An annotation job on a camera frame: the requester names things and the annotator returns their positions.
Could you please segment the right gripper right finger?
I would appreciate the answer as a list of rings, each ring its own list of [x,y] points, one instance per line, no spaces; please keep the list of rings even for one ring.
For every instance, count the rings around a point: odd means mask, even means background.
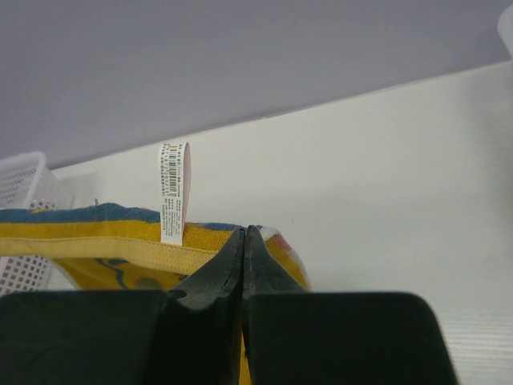
[[[244,243],[243,334],[255,384],[452,384],[455,371],[428,303],[404,292],[314,293]]]

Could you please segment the blue yellow tiger towel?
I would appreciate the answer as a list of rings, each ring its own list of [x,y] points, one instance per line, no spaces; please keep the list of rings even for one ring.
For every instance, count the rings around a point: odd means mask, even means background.
[[[231,224],[188,224],[184,220],[190,180],[186,145],[165,145],[160,151],[163,208],[153,211],[114,203],[55,210],[35,226],[31,238],[1,239],[11,255],[35,254],[54,261],[78,285],[76,291],[162,290],[176,288],[211,261],[232,233],[248,228]],[[277,232],[259,226],[271,256],[309,289],[304,268]],[[243,290],[240,308],[240,367],[237,383],[250,383],[244,353]]]

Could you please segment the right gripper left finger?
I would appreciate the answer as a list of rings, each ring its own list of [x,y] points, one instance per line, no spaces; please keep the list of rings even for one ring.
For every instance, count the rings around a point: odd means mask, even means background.
[[[244,231],[176,288],[1,301],[4,384],[235,384]]]

